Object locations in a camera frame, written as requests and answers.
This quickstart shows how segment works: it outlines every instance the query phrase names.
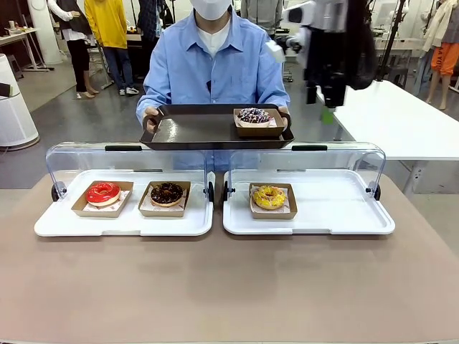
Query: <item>donut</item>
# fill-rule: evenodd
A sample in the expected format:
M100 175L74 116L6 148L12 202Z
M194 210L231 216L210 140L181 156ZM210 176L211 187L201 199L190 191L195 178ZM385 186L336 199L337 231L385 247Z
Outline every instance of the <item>donut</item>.
M285 192L275 186L260 186L253 193L253 200L262 209L276 210L285 203Z
M121 188L115 183L97 183L89 188L86 201L93 206L109 206L121 195Z
M271 117L263 109L248 107L242 109L238 114L239 124L244 128L266 128L270 124Z
M161 183L151 190L151 203L154 206L170 207L180 203L184 190L175 183Z

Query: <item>white face mask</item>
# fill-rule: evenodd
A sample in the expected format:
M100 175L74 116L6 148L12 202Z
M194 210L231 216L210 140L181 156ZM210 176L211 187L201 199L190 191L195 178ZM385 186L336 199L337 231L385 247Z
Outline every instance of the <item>white face mask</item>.
M201 17L217 20L230 6L232 0L190 0L191 5Z

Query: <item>red glazed donut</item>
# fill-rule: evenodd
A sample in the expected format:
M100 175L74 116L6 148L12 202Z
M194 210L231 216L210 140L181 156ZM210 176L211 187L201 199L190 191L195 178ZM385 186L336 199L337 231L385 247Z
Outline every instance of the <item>red glazed donut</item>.
M86 193L86 201L93 206L108 206L115 203L121 189L114 183L99 183L91 186Z

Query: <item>chocolate donut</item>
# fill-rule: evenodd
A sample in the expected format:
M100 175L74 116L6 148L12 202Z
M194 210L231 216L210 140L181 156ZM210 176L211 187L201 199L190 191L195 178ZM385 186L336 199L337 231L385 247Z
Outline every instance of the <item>chocolate donut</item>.
M161 183L151 190L151 203L157 206L174 206L180 202L184 190L174 183Z

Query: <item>white tray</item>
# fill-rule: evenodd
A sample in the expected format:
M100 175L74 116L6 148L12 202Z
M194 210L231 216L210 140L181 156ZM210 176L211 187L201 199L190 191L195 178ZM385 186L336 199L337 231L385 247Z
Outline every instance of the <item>white tray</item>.
M215 185L215 175L207 176ZM93 181L132 181L133 193L117 219L79 217L73 204ZM191 181L191 191L183 218L144 217L138 204L150 181ZM80 173L68 185L67 195L54 202L35 224L41 237L140 235L197 236L212 226L214 204L203 193L201 171L171 173L134 172L132 170L88 170Z
M223 226L233 234L389 234L395 228L381 203L365 193L364 181L354 171L237 170L231 178L236 192L224 202ZM295 218L253 219L248 191L251 182L290 183L298 206Z

